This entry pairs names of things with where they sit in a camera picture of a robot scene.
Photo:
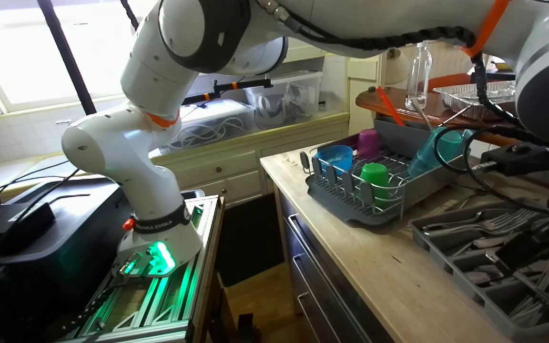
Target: dish rack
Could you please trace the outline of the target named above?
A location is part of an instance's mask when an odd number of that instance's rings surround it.
[[[383,226],[392,219],[400,219],[408,207],[450,185],[455,177],[455,173],[442,165],[417,177],[408,177],[406,169],[412,156],[429,137],[427,127],[396,125],[387,120],[375,120],[375,129],[381,143],[381,154],[377,158],[354,160],[352,169],[345,171],[326,160],[312,156],[312,173],[307,177],[309,194],[318,204],[322,204],[341,221],[371,228]],[[352,150],[356,150],[358,135],[351,135],[328,145],[349,145]],[[389,186],[366,183],[358,177],[360,165],[366,162],[379,162],[389,167]],[[450,164],[459,165],[461,158],[457,156],[450,160]]]
[[[482,213],[482,219],[492,219],[501,213],[514,213],[518,211],[514,205],[509,204],[482,204],[476,207],[429,215],[412,221],[412,236],[417,245],[421,245],[436,265],[446,270],[452,280],[467,293],[493,322],[493,326],[513,341],[530,341],[534,337],[549,333],[549,297],[539,295],[535,291],[541,284],[541,278],[547,278],[535,265],[549,263],[549,261],[535,261],[534,265],[497,278],[495,282],[476,282],[473,276],[476,270],[490,270],[495,266],[488,255],[478,249],[463,249],[467,247],[476,236],[473,232],[452,232],[442,236],[427,236],[425,228],[440,223],[467,223],[467,219],[476,217]],[[543,306],[535,306],[541,312],[526,310],[530,316],[520,314],[520,305],[526,299],[541,301]]]

